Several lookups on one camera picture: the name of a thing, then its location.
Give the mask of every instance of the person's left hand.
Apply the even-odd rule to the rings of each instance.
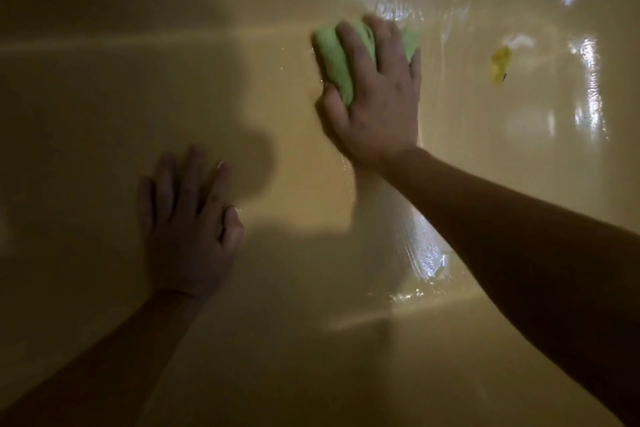
[[[218,166],[200,206],[204,165],[204,152],[192,146],[181,179],[171,153],[160,158],[154,178],[140,179],[138,219],[154,293],[179,293],[204,302],[242,243],[244,226],[236,208],[225,204],[230,168],[225,162]]]

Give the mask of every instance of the hand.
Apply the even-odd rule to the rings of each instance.
[[[355,98],[347,109],[338,90],[327,85],[323,106],[337,137],[363,165],[380,171],[389,158],[418,141],[420,49],[407,63],[400,30],[393,21],[365,19],[376,42],[378,67],[352,27],[337,27],[351,73]]]
[[[165,153],[154,178],[141,178],[138,187],[138,218],[154,292],[184,294],[198,302],[225,276],[244,235],[236,209],[225,206],[230,169],[224,162],[200,206],[204,164],[204,152],[192,146],[178,180],[175,157]]]

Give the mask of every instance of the sponge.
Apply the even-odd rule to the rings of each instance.
[[[360,36],[373,62],[376,62],[376,43],[371,28],[364,22],[350,22],[351,27]],[[411,61],[413,53],[418,47],[418,32],[405,28],[401,30],[404,42],[404,54],[407,61]],[[324,70],[328,79],[333,83],[342,97],[345,105],[353,101],[353,81],[349,70],[347,55],[342,49],[335,27],[323,27],[315,33],[316,47],[320,51],[324,63]]]

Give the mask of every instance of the yellow spot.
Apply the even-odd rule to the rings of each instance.
[[[507,76],[507,66],[511,62],[511,48],[503,46],[491,55],[491,79],[500,84]]]

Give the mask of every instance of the skin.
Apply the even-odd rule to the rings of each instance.
[[[640,237],[467,174],[419,148],[420,52],[407,63],[396,25],[373,17],[366,22],[377,65],[353,29],[338,26],[355,99],[348,110],[333,86],[325,88],[322,106],[337,144],[425,215],[538,349],[622,422],[640,423],[634,404],[640,398]],[[225,164],[205,203],[198,193],[202,151],[189,151],[177,187],[175,169],[166,154],[155,177],[140,182],[150,299],[9,407],[3,425],[135,423],[244,232],[235,209],[224,206]]]

